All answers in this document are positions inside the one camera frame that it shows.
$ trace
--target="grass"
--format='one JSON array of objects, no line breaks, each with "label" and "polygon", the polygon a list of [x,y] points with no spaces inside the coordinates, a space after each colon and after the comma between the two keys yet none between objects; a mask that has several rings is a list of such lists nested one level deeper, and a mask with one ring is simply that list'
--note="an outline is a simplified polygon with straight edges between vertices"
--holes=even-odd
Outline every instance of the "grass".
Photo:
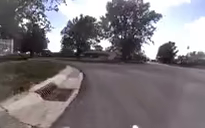
[{"label": "grass", "polygon": [[65,65],[49,60],[0,63],[0,101],[28,90],[32,85],[57,74]]}]

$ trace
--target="leaves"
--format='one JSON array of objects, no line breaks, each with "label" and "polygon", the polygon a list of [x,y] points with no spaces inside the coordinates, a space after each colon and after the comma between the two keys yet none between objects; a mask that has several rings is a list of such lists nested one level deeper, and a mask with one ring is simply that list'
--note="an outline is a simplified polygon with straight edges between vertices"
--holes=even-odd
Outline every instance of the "leaves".
[{"label": "leaves", "polygon": [[159,47],[157,59],[163,63],[171,63],[178,53],[175,42],[169,41]]},{"label": "leaves", "polygon": [[141,51],[142,44],[151,42],[154,24],[162,17],[149,10],[149,3],[139,0],[113,0],[106,8],[107,13],[100,22],[104,38],[121,49],[124,59]]},{"label": "leaves", "polygon": [[61,34],[62,47],[80,54],[100,41],[100,26],[94,17],[80,15],[68,21]]},{"label": "leaves", "polygon": [[23,35],[21,52],[41,53],[47,48],[48,39],[45,30],[39,25],[29,24],[29,29]]},{"label": "leaves", "polygon": [[0,36],[12,36],[19,31],[24,20],[51,29],[46,11],[57,11],[64,0],[0,0]]}]

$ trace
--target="road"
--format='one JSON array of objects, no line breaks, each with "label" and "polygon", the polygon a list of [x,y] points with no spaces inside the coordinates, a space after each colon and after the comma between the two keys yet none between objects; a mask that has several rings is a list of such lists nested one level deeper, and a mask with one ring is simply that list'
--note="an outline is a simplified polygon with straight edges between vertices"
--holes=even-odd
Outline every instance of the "road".
[{"label": "road", "polygon": [[72,63],[85,73],[52,128],[205,128],[205,70]]}]

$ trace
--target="drain grate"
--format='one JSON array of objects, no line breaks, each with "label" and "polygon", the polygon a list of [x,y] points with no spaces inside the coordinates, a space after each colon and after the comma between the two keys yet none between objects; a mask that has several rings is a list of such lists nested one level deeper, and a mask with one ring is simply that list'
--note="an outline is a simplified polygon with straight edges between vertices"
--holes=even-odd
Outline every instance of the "drain grate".
[{"label": "drain grate", "polygon": [[54,83],[50,83],[35,92],[44,100],[66,101],[70,97],[72,91],[72,89],[60,89]]}]

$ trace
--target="fence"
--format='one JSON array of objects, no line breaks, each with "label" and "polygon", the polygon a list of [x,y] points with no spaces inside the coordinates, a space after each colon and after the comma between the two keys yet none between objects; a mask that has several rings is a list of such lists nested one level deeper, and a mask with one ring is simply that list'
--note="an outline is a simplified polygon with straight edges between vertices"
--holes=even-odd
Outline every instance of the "fence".
[{"label": "fence", "polygon": [[13,39],[0,39],[0,56],[13,53]]}]

